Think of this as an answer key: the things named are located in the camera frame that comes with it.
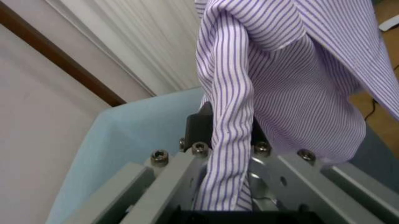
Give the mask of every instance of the bolt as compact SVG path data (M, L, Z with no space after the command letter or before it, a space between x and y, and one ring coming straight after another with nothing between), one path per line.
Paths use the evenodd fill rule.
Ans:
M298 151L298 155L307 162L313 162L316 160L316 156L313 152L307 149L301 149Z
M151 155L151 164L155 167L164 167L168 165L169 155L165 150L156 150Z
M261 155L268 157L271 152L271 146L268 142L260 141L255 144L254 153L256 155Z
M181 138L180 140L179 140L179 150L180 150L180 152L184 152L184 143L185 143L185 139L184 138Z
M191 146L191 151L192 151L192 154L195 156L207 157L209 147L208 147L208 144L206 144L202 141L197 141Z

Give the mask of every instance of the black cable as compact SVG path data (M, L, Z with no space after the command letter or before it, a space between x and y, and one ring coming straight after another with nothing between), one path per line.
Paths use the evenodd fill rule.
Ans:
M364 118L365 121L367 121L367 118L369 118L369 116L371 116L376 111L376 104L378 104L378 102L373 99L371 103L373 104L373 110Z

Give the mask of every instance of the purple striped shirt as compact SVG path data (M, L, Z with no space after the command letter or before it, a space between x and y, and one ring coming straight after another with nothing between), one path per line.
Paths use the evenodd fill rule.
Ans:
M196 0L197 67L214 109L197 210L250 210L253 116L279 154L350 159L365 135L348 96L364 88L399 119L399 86L369 0Z

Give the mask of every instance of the metal frame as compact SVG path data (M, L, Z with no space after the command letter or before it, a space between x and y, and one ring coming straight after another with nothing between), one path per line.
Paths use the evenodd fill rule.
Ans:
M121 223L167 223L174 211L191 210L207 163L207 157L194 152L188 150L173 157L145 192L129 188L141 197L131 202L131 210ZM333 166L322 173L320 167L319 161L305 161L297 154L253 155L249 163L249 182L254 209L310 210L327 224L399 223L397 194L350 164ZM142 181L136 176L133 179L132 183ZM101 219L87 219L85 216L93 214L93 202L112 191L109 186L108 189L96 192L78 211L80 215L73 216L69 223L98 223L96 220ZM103 200L103 210L97 210L97 215L109 214L106 208L126 210L127 204L105 206L113 196L108 197L108 201Z

